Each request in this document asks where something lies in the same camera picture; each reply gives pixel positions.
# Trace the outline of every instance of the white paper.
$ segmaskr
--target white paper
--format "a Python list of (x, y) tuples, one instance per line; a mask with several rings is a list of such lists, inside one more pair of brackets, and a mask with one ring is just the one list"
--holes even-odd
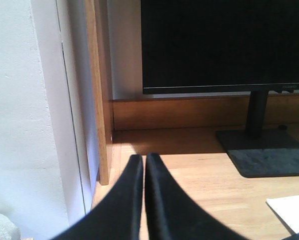
[(267, 203), (295, 233), (299, 233), (299, 195), (267, 199)]

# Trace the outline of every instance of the computer monitor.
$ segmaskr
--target computer monitor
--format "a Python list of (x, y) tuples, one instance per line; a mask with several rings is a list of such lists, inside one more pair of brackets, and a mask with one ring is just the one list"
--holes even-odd
[(299, 175), (299, 143), (262, 130), (268, 92), (299, 89), (299, 0), (141, 0), (141, 47), (144, 94), (251, 91), (245, 130), (216, 133), (243, 176)]

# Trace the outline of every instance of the monitor base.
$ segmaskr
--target monitor base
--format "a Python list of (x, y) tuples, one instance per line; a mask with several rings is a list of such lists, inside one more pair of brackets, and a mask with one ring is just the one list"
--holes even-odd
[(216, 136), (243, 177), (299, 176), (299, 142), (285, 130), (264, 129), (257, 138), (244, 130), (217, 131)]

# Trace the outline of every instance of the desk surface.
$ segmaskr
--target desk surface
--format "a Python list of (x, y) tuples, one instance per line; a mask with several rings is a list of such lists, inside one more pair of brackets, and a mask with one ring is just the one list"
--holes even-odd
[[(240, 176), (215, 137), (215, 131), (223, 129), (237, 127), (116, 132), (110, 184), (97, 184), (93, 203), (113, 186), (131, 154), (157, 152), (186, 193), (229, 228), (251, 240), (288, 237), (289, 232), (267, 206), (266, 199), (299, 195), (299, 176)], [(299, 141), (299, 124), (289, 124), (287, 131)], [(140, 239), (148, 239), (144, 210)]]

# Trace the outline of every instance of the white wall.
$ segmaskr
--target white wall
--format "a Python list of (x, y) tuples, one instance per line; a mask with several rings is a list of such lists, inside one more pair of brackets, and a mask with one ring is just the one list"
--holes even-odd
[(0, 213), (35, 240), (84, 215), (61, 43), (55, 1), (0, 1)]
[(76, 138), (79, 151), (80, 170), (86, 211), (92, 204), (97, 174), (99, 170), (99, 149), (96, 130), (95, 106), (91, 83), (90, 57), (88, 49), (87, 27), (84, 1), (56, 0), (64, 48), (67, 79), (73, 110), (74, 124), (77, 119), (75, 132), (83, 133), (84, 138)]
[(107, 0), (113, 99), (142, 99), (249, 92), (142, 94), (141, 0)]
[(80, 168), (79, 157), (82, 155), (79, 156), (78, 153), (82, 152), (79, 148), (82, 145), (76, 141), (84, 136), (80, 131), (75, 132), (71, 106), (72, 104), (76, 113), (75, 106), (79, 100), (75, 95), (70, 96), (71, 84), (67, 80), (65, 69), (57, 2), (31, 0), (31, 7), (66, 210), (71, 225), (85, 215), (83, 193), (88, 194), (88, 191), (83, 192), (83, 189), (87, 189), (86, 184), (82, 185), (82, 180), (88, 179), (88, 171), (84, 165)]

